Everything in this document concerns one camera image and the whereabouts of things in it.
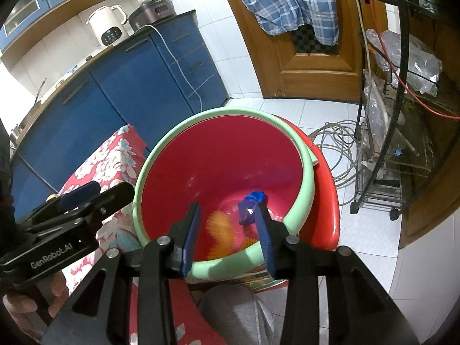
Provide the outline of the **person left hand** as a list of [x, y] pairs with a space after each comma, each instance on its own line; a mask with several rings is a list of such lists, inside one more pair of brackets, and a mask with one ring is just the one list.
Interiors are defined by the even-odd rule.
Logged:
[[[69, 298], [69, 288], [66, 285], [66, 278], [62, 271], [55, 273], [53, 280], [46, 280], [46, 283], [48, 283], [47, 290], [54, 297], [48, 308], [48, 313], [54, 318]], [[29, 338], [39, 343], [45, 330], [38, 324], [40, 318], [35, 315], [37, 311], [36, 302], [32, 298], [17, 292], [4, 295], [2, 301], [6, 311], [18, 328]]]

